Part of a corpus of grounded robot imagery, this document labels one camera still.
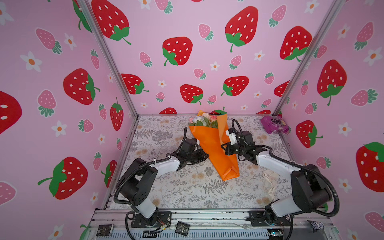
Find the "white rose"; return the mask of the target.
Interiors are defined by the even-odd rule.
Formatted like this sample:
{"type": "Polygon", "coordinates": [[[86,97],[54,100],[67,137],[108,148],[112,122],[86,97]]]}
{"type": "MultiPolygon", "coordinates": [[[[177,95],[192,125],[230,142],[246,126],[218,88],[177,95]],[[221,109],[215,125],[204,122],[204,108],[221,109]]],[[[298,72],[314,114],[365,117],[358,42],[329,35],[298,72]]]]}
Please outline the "white rose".
{"type": "Polygon", "coordinates": [[[191,123],[194,126],[206,126],[205,118],[203,116],[196,116],[192,119],[191,123]]]}

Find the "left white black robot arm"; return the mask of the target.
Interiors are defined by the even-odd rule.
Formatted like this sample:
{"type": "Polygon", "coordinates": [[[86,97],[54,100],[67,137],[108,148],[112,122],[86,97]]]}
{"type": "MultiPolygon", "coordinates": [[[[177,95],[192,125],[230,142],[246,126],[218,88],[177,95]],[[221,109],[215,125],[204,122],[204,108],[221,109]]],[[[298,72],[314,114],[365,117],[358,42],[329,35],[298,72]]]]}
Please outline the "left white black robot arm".
{"type": "Polygon", "coordinates": [[[128,205],[135,213],[154,221],[158,207],[149,199],[149,194],[156,178],[199,164],[208,158],[209,154],[199,147],[195,138],[182,140],[179,147],[163,159],[147,162],[137,158],[118,181],[114,203],[128,205]]]}

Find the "orange wrapping paper sheet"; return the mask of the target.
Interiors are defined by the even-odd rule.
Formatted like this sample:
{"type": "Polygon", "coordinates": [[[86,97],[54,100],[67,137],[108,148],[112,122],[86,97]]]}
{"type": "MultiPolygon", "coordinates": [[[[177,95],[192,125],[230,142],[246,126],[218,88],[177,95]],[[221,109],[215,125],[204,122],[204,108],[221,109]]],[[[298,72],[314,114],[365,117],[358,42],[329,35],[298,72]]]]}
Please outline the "orange wrapping paper sheet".
{"type": "MultiPolygon", "coordinates": [[[[197,116],[202,116],[204,111],[199,111],[197,116]]],[[[194,126],[190,119],[189,128],[197,140],[200,142],[200,146],[205,153],[209,155],[209,160],[215,167],[216,171],[220,175],[223,181],[235,179],[240,176],[240,170],[238,166],[238,160],[236,156],[227,156],[223,149],[222,144],[230,142],[229,137],[226,135],[228,127],[228,117],[226,114],[217,115],[217,123],[211,123],[210,120],[205,118],[206,126],[194,126]]]]}

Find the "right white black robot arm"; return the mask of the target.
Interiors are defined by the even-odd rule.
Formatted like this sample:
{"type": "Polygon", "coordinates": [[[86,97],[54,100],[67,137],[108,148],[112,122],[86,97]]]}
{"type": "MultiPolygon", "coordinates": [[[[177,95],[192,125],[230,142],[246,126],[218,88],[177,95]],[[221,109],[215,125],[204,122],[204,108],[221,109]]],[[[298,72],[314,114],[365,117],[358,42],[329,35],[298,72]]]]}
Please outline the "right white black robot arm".
{"type": "Polygon", "coordinates": [[[334,217],[340,211],[340,199],[335,187],[315,165],[302,166],[282,159],[266,145],[256,145],[248,131],[233,128],[226,131],[229,142],[221,147],[225,154],[242,156],[254,165],[273,171],[290,181],[292,194],[265,207],[264,220],[269,225],[288,215],[317,213],[334,217]]]}

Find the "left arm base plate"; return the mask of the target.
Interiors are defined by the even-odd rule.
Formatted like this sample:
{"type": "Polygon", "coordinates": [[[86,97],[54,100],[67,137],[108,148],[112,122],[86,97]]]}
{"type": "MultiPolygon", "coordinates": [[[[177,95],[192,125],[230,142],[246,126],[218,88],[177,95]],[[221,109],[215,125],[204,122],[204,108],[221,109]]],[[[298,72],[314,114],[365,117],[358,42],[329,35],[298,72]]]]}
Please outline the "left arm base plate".
{"type": "Polygon", "coordinates": [[[172,212],[156,211],[149,218],[145,218],[142,214],[136,214],[131,221],[132,228],[159,228],[163,225],[169,227],[172,222],[172,212]]]}

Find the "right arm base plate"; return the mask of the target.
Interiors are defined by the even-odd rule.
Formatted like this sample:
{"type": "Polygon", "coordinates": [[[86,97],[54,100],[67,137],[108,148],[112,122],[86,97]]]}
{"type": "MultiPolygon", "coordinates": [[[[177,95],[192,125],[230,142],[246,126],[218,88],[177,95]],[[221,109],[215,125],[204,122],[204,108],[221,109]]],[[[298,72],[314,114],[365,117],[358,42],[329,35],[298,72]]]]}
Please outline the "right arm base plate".
{"type": "Polygon", "coordinates": [[[246,221],[251,222],[253,227],[289,227],[291,220],[289,216],[277,218],[276,220],[268,220],[265,211],[249,211],[246,221]]]}

